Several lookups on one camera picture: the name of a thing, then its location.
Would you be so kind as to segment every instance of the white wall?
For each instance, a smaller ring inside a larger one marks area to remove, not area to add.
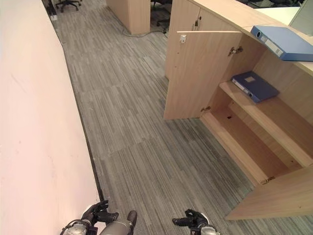
[[[98,201],[63,50],[41,0],[0,15],[0,234],[57,235]]]
[[[313,0],[304,2],[290,26],[309,36],[313,36]]]

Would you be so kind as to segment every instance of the cabinet shelf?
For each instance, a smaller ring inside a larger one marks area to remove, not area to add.
[[[259,104],[232,82],[220,88],[265,129],[302,166],[313,164],[313,127],[278,97]]]
[[[229,108],[201,118],[253,184],[288,172],[284,163]]]

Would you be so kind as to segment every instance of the door hinge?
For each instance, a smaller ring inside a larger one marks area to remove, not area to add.
[[[262,184],[262,185],[267,185],[267,184],[268,184],[271,180],[273,180],[273,179],[275,179],[274,176],[269,177],[267,180],[262,181],[261,184]]]
[[[231,56],[232,54],[238,54],[240,52],[243,52],[244,49],[242,48],[242,46],[238,47],[237,49],[235,49],[235,47],[232,47],[229,51],[228,56]]]
[[[210,110],[210,109],[211,109],[211,107],[207,106],[206,108],[202,108],[200,112],[207,111],[207,110]]]

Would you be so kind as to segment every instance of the open cabinet door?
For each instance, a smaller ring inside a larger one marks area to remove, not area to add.
[[[226,219],[313,214],[313,165],[258,185]]]
[[[184,43],[181,36],[186,36]],[[165,119],[197,118],[220,83],[242,37],[238,31],[180,31],[173,76],[170,79]]]

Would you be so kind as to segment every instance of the blue binder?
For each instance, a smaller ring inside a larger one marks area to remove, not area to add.
[[[253,71],[233,76],[231,81],[255,103],[259,103],[279,94],[278,90]]]
[[[313,61],[313,46],[288,28],[255,25],[251,33],[281,60]]]

